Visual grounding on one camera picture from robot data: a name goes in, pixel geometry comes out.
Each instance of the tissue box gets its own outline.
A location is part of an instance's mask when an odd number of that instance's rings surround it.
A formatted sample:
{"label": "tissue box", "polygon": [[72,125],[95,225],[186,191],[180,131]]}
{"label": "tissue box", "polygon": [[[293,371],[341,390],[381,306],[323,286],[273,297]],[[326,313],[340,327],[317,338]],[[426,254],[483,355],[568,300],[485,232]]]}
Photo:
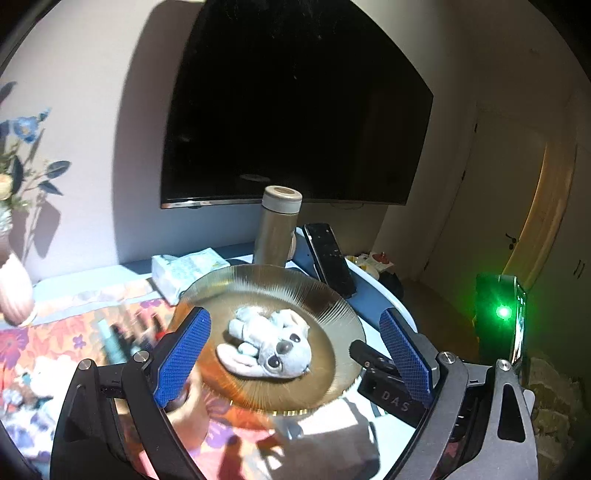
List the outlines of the tissue box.
{"label": "tissue box", "polygon": [[184,257],[156,255],[152,257],[152,280],[170,305],[176,305],[180,294],[205,274],[230,264],[213,248],[206,248]]}

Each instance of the door handle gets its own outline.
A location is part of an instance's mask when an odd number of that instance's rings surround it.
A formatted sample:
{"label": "door handle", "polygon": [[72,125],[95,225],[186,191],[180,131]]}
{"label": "door handle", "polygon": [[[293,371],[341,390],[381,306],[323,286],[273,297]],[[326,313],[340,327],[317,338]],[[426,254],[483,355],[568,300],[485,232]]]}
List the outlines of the door handle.
{"label": "door handle", "polygon": [[508,233],[506,233],[505,236],[509,240],[511,240],[511,243],[509,245],[509,250],[513,250],[515,248],[515,244],[517,243],[517,239],[514,236],[509,235]]}
{"label": "door handle", "polygon": [[581,275],[583,275],[583,270],[585,269],[585,265],[586,265],[586,263],[583,262],[583,268],[581,268],[581,271],[579,272],[579,275],[577,275],[577,280],[581,278]]}

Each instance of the blue gripper pad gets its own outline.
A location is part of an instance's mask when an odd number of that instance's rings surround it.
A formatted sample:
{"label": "blue gripper pad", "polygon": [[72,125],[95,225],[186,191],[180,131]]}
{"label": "blue gripper pad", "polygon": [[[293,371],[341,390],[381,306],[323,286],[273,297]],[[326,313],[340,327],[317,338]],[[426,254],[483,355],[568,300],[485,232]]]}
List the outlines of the blue gripper pad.
{"label": "blue gripper pad", "polygon": [[212,320],[209,312],[195,307],[176,332],[166,334],[158,344],[160,346],[161,343],[164,343],[163,346],[165,346],[168,344],[165,342],[167,337],[172,335],[176,337],[173,338],[176,342],[158,369],[154,400],[161,408],[180,395],[211,331]]}
{"label": "blue gripper pad", "polygon": [[379,334],[408,393],[414,400],[422,402],[428,408],[433,401],[430,371],[407,338],[407,333],[388,310],[384,310],[379,318]]}

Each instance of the device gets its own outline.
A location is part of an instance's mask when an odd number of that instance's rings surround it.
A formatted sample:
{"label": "device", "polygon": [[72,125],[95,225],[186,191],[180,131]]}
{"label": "device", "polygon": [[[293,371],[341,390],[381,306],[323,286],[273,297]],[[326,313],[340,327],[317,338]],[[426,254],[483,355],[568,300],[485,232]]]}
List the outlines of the device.
{"label": "device", "polygon": [[527,295],[513,275],[479,274],[476,277],[476,335],[480,360],[522,357]]}
{"label": "device", "polygon": [[257,203],[269,185],[403,205],[432,102],[350,0],[207,0],[170,104],[161,206]]}
{"label": "device", "polygon": [[351,298],[357,289],[330,225],[307,223],[302,230],[318,279],[344,299]]}

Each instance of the green light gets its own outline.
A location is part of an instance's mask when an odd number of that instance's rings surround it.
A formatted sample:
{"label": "green light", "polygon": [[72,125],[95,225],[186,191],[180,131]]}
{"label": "green light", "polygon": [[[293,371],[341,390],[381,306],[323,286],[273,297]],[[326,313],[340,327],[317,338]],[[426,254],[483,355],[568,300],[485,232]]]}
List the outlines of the green light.
{"label": "green light", "polygon": [[511,309],[509,307],[504,306],[504,305],[501,305],[500,307],[497,307],[497,309],[496,309],[496,315],[499,318],[502,318],[503,320],[510,318],[511,313],[512,313]]}

